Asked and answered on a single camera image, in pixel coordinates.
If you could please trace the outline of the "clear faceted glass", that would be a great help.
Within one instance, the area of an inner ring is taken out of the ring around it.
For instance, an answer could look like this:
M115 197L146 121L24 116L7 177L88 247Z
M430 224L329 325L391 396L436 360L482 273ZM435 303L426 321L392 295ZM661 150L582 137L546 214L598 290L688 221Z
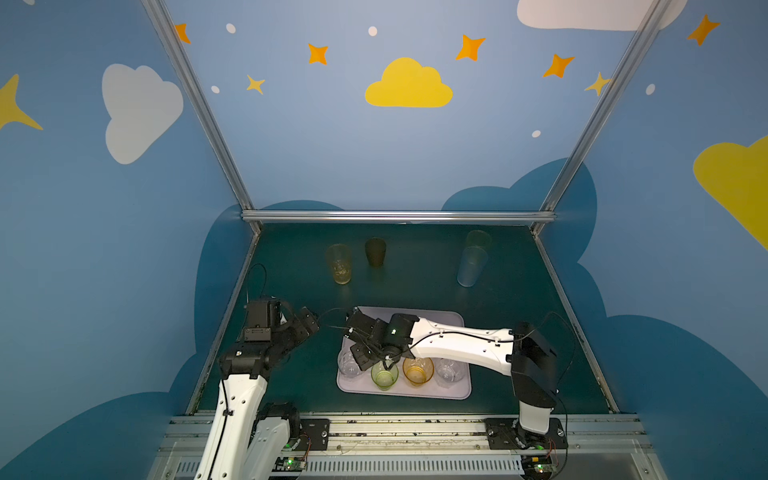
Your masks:
M466 378L468 373L468 366L463 362L435 358L433 364L434 378L436 382L444 388L458 385Z
M337 367L339 374L345 378L356 378L362 374L362 370L349 350L343 350L339 353Z

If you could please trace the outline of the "small green cup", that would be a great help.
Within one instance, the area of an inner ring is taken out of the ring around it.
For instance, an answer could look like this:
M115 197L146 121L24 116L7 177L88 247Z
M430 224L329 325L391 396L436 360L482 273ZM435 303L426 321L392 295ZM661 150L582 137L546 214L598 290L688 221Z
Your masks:
M385 362L375 364L371 370L371 380L381 391L390 390L399 379L399 369L396 364L387 365Z

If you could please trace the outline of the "lilac plastic tray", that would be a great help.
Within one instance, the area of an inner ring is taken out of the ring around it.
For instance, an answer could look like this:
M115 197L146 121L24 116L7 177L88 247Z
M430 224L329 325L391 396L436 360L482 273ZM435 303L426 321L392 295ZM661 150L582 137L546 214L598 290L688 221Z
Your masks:
M353 341L345 338L343 340L340 352L343 350L349 350L352 345ZM432 379L427 384L420 387L415 387L408 382L402 372L401 366L404 359L406 358L400 359L397 364L399 369L399 379L397 383L388 391L381 391L374 385L373 381L371 380L370 372L372 367L366 371L362 371L362 374L356 378L345 378L342 377L338 372L336 379L337 386L340 388L340 390L353 394L389 395L447 400L464 400L469 397L472 390L471 375L469 372L469 366L466 363L465 364L468 366L467 376L458 385L454 385L450 388L444 388L436 382L433 375Z

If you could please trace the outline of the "yellow short cup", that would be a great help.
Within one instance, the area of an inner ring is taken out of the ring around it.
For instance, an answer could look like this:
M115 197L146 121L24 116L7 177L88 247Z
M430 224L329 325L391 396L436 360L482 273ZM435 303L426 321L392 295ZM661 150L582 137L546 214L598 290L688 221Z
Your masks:
M420 387L427 384L434 375L434 362L431 358L406 358L401 366L408 382Z

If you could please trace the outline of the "clear faceted glass front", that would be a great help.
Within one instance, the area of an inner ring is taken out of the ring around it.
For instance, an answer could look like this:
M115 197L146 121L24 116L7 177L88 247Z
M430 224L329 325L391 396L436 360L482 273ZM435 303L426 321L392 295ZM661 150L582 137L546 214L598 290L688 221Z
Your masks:
M436 382L444 388L458 385L466 378L468 373L468 366L463 362L435 358L433 364L434 378Z

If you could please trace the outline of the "tall yellow plastic cup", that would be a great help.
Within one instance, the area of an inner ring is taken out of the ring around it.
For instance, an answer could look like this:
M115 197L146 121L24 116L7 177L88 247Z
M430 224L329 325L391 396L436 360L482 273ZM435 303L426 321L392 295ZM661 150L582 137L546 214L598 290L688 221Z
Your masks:
M325 253L332 278L338 285L346 285L352 278L351 250L345 244L331 245Z

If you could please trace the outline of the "dark olive cup back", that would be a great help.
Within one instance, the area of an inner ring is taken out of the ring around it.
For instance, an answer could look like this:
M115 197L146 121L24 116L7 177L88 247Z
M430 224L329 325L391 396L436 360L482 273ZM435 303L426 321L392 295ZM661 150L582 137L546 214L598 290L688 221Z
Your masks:
M365 254L368 264L372 268L380 268L384 265L387 244L381 238L370 238L365 243Z

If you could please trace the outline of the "tall pale blue cup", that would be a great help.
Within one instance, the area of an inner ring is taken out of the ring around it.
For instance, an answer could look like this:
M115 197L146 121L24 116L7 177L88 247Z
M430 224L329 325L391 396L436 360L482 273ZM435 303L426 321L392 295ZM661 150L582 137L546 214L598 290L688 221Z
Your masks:
M457 282L464 288L473 287L482 274L489 256L485 249L479 246L465 247L457 273Z

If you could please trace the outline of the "green tinted cup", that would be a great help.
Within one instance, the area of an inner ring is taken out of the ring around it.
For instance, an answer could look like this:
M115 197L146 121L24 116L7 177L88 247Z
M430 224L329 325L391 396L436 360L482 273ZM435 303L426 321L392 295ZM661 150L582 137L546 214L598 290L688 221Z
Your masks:
M465 239L466 247L477 247L488 251L493 243L492 236L480 229L470 231Z

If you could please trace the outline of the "left green circuit board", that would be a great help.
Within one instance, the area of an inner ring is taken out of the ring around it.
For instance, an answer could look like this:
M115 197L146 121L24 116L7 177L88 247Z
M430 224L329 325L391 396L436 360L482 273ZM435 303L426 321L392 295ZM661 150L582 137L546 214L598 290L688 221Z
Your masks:
M272 474L299 474L306 470L307 460L301 457L279 457L272 468Z

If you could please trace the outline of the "right green circuit board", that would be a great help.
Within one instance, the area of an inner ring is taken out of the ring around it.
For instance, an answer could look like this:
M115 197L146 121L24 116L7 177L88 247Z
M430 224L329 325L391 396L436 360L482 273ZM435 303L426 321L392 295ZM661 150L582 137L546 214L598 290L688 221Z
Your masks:
M550 457L523 456L520 461L524 480L549 480L556 472L556 466Z

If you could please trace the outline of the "aluminium back frame rail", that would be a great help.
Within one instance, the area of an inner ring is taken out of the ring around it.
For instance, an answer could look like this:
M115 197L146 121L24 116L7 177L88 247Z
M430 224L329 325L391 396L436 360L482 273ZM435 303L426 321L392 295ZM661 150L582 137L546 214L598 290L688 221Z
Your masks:
M309 223L551 223L553 212L244 210L245 221Z

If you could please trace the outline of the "aluminium left corner post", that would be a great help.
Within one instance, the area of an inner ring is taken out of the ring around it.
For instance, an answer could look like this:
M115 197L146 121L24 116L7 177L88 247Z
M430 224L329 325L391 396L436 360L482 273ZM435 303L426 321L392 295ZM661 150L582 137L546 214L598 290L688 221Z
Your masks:
M219 165L239 203L241 212L253 204L234 158L213 115L203 89L192 68L164 1L141 1L171 64L183 86Z

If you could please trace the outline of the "aluminium corner post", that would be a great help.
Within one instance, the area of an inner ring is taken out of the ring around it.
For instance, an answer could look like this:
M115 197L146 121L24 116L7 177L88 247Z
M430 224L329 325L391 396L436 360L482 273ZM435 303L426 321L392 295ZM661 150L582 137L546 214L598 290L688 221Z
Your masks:
M532 224L531 233L535 238L540 236L548 222L554 220L558 204L585 161L587 154L607 123L634 73L662 29L662 20L671 5L672 1L670 0L655 0L650 3L649 9L613 72L612 80L600 96L574 149L561 168L539 209L541 214L547 215L547 220L537 220Z
M219 165L239 203L241 212L253 204L234 158L213 115L203 89L192 68L164 1L141 1L171 64L183 86Z

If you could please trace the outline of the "aluminium right corner post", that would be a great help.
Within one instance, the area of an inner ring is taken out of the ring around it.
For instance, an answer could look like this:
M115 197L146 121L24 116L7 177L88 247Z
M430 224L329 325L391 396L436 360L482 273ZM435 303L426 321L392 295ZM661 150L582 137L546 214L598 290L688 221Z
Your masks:
M662 20L671 5L672 1L670 0L655 0L650 3L649 9L613 72L612 80L600 96L574 149L561 168L539 209L541 214L547 215L547 220L537 220L532 224L531 233L535 238L540 236L548 222L554 220L558 204L585 161L587 154L607 123L634 73L662 29Z

